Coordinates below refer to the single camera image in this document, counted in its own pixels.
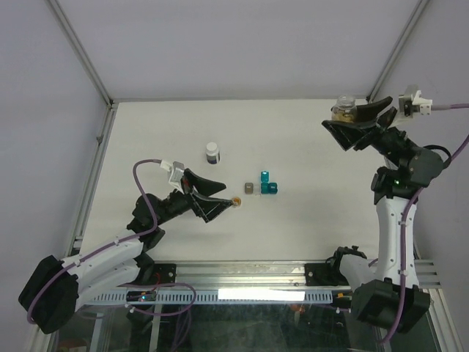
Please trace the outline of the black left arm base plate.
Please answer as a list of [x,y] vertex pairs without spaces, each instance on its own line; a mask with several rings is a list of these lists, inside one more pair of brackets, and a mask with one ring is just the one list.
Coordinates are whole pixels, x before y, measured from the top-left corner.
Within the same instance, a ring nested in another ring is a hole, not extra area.
[[151,263],[140,268],[137,277],[122,287],[156,287],[159,284],[174,283],[176,275],[175,263]]

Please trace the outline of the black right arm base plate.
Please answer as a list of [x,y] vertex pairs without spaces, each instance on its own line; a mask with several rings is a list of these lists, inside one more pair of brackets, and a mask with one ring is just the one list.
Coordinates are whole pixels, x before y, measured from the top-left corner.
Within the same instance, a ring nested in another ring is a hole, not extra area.
[[308,287],[348,286],[348,281],[339,270],[327,263],[306,263],[304,274]]

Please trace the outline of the orange jar lid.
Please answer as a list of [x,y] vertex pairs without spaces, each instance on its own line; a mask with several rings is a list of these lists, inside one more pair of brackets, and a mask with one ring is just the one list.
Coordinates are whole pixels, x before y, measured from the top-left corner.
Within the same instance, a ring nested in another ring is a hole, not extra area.
[[233,198],[232,198],[232,206],[233,206],[234,208],[240,207],[241,204],[242,204],[241,198],[239,198],[239,197],[233,197]]

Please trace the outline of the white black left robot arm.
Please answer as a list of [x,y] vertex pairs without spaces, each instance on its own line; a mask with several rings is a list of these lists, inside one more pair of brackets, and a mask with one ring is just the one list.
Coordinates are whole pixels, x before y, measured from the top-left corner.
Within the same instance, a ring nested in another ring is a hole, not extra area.
[[166,198],[142,194],[136,200],[131,222],[113,239],[83,254],[62,259],[45,257],[18,297],[27,320],[42,333],[51,334],[107,290],[163,282],[148,254],[165,235],[160,226],[188,211],[206,223],[214,220],[233,205],[230,199],[216,196],[225,189],[224,183],[184,169]]

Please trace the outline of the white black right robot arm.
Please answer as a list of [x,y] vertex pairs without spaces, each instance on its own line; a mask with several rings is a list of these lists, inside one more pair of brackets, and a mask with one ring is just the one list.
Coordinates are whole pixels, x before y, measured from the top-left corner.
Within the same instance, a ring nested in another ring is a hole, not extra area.
[[348,284],[351,313],[389,336],[408,333],[427,313],[430,296],[421,290],[415,268],[413,220],[418,195],[452,161],[439,145],[419,146],[396,127],[399,111],[386,97],[358,105],[342,95],[322,126],[343,150],[374,148],[387,161],[374,174],[371,190],[379,222],[377,266],[357,246],[340,246],[325,261],[318,280]]

